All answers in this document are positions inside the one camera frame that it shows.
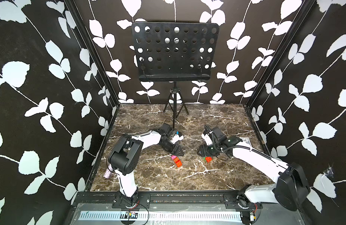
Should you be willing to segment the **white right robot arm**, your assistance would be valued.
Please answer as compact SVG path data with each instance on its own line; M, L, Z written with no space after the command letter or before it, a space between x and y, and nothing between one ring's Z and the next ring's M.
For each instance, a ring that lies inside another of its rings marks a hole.
M225 154L240 159L269 177L271 185L246 185L238 191L238 205L247 209L254 203L277 203L290 211L301 209L311 189L303 168L270 157L236 136L227 137L220 128L204 126L205 144L199 146L201 157L218 157Z

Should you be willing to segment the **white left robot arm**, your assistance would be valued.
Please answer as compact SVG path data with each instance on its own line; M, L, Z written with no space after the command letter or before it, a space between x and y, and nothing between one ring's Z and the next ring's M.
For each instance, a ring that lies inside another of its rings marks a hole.
M173 130L166 123L137 136L123 134L106 159L107 172L117 175L120 193L129 200L137 195L138 187L135 184L134 170L142 150L159 145L173 156L183 156L183 147L178 143L183 139L181 132Z

